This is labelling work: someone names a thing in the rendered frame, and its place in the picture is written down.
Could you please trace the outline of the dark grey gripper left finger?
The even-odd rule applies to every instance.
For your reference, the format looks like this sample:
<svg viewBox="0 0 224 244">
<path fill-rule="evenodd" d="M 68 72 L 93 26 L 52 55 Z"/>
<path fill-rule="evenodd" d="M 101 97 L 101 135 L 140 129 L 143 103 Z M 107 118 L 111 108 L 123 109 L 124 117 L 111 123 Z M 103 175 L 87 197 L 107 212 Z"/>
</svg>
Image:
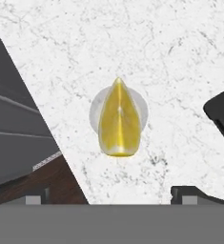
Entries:
<svg viewBox="0 0 224 244">
<path fill-rule="evenodd" d="M 50 189 L 35 189 L 28 191 L 13 200 L 7 201 L 7 204 L 17 205 L 45 205 L 50 202 Z"/>
</svg>

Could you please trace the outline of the glass of yellow lemonade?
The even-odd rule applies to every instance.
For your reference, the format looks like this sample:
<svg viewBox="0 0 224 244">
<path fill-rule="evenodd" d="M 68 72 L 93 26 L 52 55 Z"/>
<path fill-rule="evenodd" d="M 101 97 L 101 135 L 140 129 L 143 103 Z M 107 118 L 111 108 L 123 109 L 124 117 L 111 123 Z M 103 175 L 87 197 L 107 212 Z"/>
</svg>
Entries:
<svg viewBox="0 0 224 244">
<path fill-rule="evenodd" d="M 148 105 L 142 95 L 117 77 L 93 99 L 89 120 L 104 154 L 129 157 L 139 149 L 148 116 Z"/>
</svg>

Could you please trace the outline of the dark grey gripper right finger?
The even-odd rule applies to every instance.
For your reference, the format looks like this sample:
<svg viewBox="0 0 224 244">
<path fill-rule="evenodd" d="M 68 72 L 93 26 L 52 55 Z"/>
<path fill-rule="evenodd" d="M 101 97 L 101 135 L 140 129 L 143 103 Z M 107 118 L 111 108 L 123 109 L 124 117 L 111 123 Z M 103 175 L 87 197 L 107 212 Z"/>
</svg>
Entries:
<svg viewBox="0 0 224 244">
<path fill-rule="evenodd" d="M 207 195 L 196 186 L 172 186 L 171 195 L 172 205 L 224 205 L 223 199 Z"/>
</svg>

